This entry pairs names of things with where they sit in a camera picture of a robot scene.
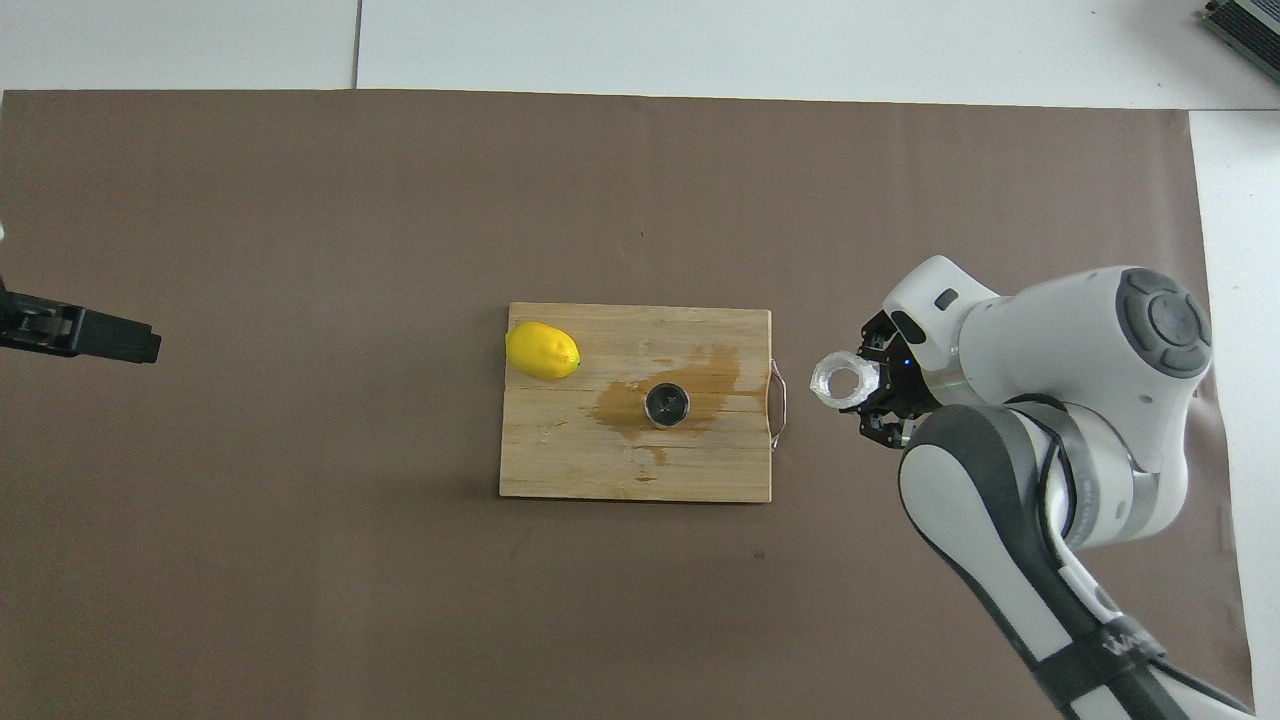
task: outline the white tile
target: white tile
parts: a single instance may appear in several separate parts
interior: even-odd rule
[[[0,1],[0,90],[351,87],[356,0]]]
[[[1280,108],[1201,3],[365,0],[361,87]]]

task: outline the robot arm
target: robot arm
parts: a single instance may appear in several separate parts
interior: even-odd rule
[[[1183,425],[1210,342],[1194,300],[1151,270],[997,297],[932,258],[863,328],[856,356],[832,354],[815,370],[819,397],[905,448],[911,523],[1068,717],[1248,717],[1165,664],[1074,555],[1178,514]],[[859,392],[832,398],[841,368],[858,373]]]

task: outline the brown spill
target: brown spill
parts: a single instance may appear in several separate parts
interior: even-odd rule
[[[669,361],[659,360],[659,363],[666,365]],[[595,398],[591,418],[632,443],[640,439],[641,433],[650,430],[699,434],[710,427],[716,414],[724,407],[728,396],[735,392],[733,386],[737,384],[741,372],[741,365],[732,347],[713,345],[710,351],[699,348],[686,365],[663,370],[639,382],[609,383],[604,392]],[[689,392],[689,416],[669,430],[654,428],[644,414],[644,396],[649,388],[658,383],[676,383]],[[654,464],[667,464],[664,446],[640,445],[636,447],[652,452]],[[653,478],[636,479],[648,482]]]

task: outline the yellow lemon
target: yellow lemon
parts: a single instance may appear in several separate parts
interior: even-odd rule
[[[531,320],[507,332],[507,361],[535,378],[554,380],[576,370],[582,357],[568,333]]]

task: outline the white floor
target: white floor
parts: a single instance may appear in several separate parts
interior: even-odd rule
[[[1185,108],[1256,706],[1280,717],[1280,85],[1198,0],[5,0],[4,88],[434,87]]]

